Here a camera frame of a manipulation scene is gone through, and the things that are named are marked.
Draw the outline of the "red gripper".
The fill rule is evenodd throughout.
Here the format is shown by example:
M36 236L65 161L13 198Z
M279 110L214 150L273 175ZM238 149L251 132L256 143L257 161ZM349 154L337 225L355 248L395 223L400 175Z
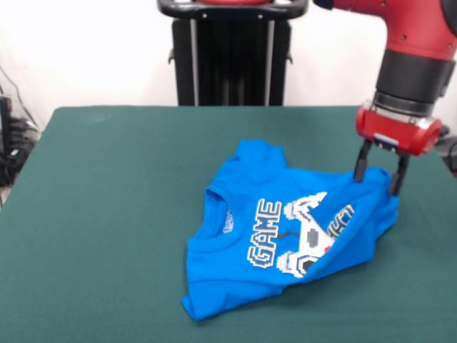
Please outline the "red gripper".
M356 131L365 140L358 153L353 180L363 181L372 144L380 144L383 148L402 153L398 154L398 166L388 189L390 196L398 196L408 170L409 155L429 153L438 141L441 127L441 120L430 116L409 116L370 104L363 105L356 115Z

